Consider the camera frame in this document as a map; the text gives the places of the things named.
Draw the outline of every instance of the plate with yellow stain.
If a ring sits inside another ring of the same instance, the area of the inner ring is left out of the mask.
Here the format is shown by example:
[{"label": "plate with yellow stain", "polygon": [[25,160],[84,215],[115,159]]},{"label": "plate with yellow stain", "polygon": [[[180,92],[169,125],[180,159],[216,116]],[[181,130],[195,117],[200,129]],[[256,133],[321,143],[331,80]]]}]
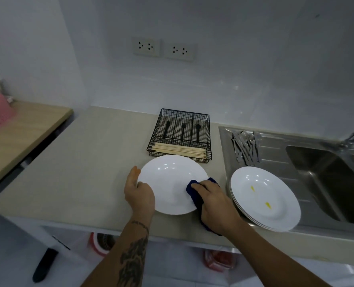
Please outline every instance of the plate with yellow stain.
[{"label": "plate with yellow stain", "polygon": [[301,218],[298,199],[274,174],[257,167],[239,168],[231,177],[235,204],[251,221],[274,231],[289,231]]}]

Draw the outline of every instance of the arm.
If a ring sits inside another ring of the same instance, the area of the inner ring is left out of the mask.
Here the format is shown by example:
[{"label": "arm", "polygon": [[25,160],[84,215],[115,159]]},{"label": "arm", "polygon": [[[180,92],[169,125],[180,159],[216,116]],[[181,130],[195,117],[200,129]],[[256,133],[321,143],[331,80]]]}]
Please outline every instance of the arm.
[{"label": "arm", "polygon": [[206,180],[192,184],[192,187],[204,201],[202,221],[238,248],[265,287],[330,286],[271,245],[242,220],[231,199],[216,183]]},{"label": "arm", "polygon": [[125,199],[133,214],[112,250],[84,281],[82,287],[141,286],[149,227],[154,214],[153,190],[137,178],[141,170],[133,167],[125,184]]}]

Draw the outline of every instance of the wooden table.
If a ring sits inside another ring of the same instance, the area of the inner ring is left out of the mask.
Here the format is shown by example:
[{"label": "wooden table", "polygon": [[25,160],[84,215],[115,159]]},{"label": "wooden table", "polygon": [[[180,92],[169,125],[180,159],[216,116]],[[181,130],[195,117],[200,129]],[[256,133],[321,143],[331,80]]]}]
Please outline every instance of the wooden table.
[{"label": "wooden table", "polygon": [[0,180],[72,115],[67,107],[16,101],[16,116],[0,126]]}]

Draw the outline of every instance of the forearm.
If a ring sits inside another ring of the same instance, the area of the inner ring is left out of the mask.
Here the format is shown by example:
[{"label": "forearm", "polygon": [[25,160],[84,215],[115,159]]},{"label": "forearm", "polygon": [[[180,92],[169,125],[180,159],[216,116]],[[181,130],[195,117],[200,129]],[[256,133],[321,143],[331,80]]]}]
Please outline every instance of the forearm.
[{"label": "forearm", "polygon": [[134,213],[112,250],[82,287],[140,286],[152,217]]},{"label": "forearm", "polygon": [[263,239],[241,218],[227,238],[245,256],[265,287],[329,286]]}]

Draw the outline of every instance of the chopstick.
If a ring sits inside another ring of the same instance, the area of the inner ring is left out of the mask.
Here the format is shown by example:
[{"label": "chopstick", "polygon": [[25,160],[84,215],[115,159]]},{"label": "chopstick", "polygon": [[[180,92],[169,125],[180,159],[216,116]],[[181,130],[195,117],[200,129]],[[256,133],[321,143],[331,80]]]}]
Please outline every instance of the chopstick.
[{"label": "chopstick", "polygon": [[206,149],[194,148],[188,146],[171,145],[156,142],[152,147],[153,151],[163,152],[168,154],[175,154],[181,156],[189,156],[194,158],[207,158]]}]

